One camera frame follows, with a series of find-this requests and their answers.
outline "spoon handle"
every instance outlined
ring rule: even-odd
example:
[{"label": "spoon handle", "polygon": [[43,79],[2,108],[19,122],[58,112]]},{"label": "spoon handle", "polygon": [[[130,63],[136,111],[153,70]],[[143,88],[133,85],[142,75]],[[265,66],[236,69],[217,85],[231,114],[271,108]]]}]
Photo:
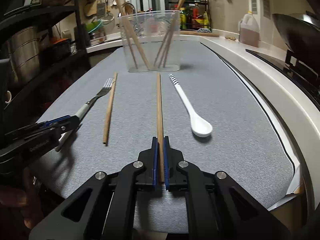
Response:
[{"label": "spoon handle", "polygon": [[187,98],[186,94],[184,93],[182,87],[179,85],[179,82],[177,81],[177,79],[175,78],[175,76],[172,75],[172,74],[169,74],[169,77],[170,77],[171,82],[172,82],[172,84],[174,85],[176,91],[178,92],[178,94],[179,94],[179,96],[180,96],[180,98],[181,98],[184,106],[186,107],[189,115],[195,113],[195,111],[194,111],[194,109],[193,109],[193,107],[192,107],[189,99]]}]

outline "plastic jug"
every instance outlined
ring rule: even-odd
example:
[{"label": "plastic jug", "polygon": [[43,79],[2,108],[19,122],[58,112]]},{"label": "plastic jug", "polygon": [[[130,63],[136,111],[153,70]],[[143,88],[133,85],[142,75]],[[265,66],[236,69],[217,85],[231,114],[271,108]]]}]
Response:
[{"label": "plastic jug", "polygon": [[243,19],[239,22],[239,41],[241,43],[259,47],[260,30],[256,19],[253,17],[252,12],[244,15]]}]

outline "green bowl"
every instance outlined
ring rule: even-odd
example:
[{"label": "green bowl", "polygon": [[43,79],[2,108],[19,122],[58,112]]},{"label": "green bowl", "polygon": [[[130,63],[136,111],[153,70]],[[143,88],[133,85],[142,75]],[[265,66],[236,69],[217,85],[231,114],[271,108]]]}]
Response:
[{"label": "green bowl", "polygon": [[91,33],[93,31],[95,31],[96,29],[100,28],[102,26],[103,21],[96,21],[96,22],[91,22],[89,24],[86,24],[85,27],[87,29],[88,33]]}]

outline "silver screw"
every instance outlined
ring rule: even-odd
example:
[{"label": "silver screw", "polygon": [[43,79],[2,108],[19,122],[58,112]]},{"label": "silver screw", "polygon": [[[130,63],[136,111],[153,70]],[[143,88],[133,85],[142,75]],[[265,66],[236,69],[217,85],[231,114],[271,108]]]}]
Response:
[{"label": "silver screw", "polygon": [[133,163],[133,166],[134,166],[135,168],[141,168],[141,167],[143,166],[143,162],[141,162],[141,161],[136,161],[136,162]]},{"label": "silver screw", "polygon": [[217,173],[217,177],[218,177],[219,179],[225,179],[225,178],[227,177],[227,174],[226,174],[224,171],[219,171],[219,172]]},{"label": "silver screw", "polygon": [[186,161],[181,161],[181,162],[178,163],[178,165],[179,165],[180,167],[182,167],[182,168],[186,168],[186,167],[188,167],[189,163],[186,162]]},{"label": "silver screw", "polygon": [[105,173],[102,171],[99,171],[95,174],[96,179],[103,179],[105,176]]}]

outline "gas stove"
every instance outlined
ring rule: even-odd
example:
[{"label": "gas stove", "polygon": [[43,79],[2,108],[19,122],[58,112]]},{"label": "gas stove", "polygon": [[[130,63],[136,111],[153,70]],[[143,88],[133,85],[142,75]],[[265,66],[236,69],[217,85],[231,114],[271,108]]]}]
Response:
[{"label": "gas stove", "polygon": [[285,61],[269,55],[246,49],[247,52],[263,60],[288,79],[290,79],[320,111],[320,78],[318,73],[308,67],[295,57],[295,54],[288,50]]}]

